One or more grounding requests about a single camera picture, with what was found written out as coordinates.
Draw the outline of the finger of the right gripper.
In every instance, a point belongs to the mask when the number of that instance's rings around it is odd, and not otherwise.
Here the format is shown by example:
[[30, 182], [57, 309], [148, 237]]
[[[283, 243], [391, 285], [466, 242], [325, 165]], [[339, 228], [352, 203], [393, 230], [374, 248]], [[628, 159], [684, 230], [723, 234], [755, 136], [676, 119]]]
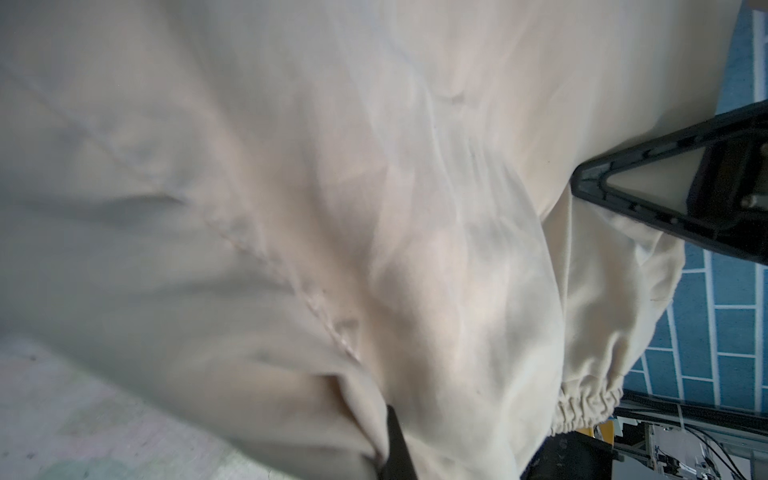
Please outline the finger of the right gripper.
[[767, 104], [591, 159], [573, 195], [712, 252], [767, 262]]

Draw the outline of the orange shorts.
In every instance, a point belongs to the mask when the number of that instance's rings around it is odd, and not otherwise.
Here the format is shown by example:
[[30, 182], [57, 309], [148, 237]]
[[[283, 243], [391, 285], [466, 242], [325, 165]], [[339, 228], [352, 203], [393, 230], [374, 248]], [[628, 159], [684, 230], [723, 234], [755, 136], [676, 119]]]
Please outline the orange shorts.
[[593, 437], [600, 441], [603, 441], [611, 446], [615, 443], [615, 426], [614, 422], [609, 419], [593, 428]]

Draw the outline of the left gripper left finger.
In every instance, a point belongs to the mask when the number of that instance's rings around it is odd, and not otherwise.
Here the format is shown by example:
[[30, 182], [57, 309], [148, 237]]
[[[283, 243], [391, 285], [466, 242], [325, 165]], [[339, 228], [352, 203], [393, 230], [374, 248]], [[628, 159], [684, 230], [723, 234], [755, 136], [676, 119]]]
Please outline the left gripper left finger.
[[410, 452], [395, 409], [387, 406], [389, 456], [378, 471], [378, 480], [417, 480]]

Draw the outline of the beige shorts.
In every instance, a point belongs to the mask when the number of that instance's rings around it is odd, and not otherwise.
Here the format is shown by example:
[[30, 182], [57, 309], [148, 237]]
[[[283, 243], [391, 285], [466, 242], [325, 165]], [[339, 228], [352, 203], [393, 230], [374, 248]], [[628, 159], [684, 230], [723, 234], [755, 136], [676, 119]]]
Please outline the beige shorts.
[[710, 116], [736, 1], [5, 1], [1, 319], [304, 479], [512, 479], [685, 261], [573, 199]]

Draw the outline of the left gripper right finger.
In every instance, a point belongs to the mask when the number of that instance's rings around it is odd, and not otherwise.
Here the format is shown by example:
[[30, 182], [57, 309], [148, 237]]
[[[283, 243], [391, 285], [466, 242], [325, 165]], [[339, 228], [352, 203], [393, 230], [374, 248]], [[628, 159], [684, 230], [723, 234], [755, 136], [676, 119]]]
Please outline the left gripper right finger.
[[534, 455], [522, 480], [611, 480], [613, 447], [579, 432], [548, 437]]

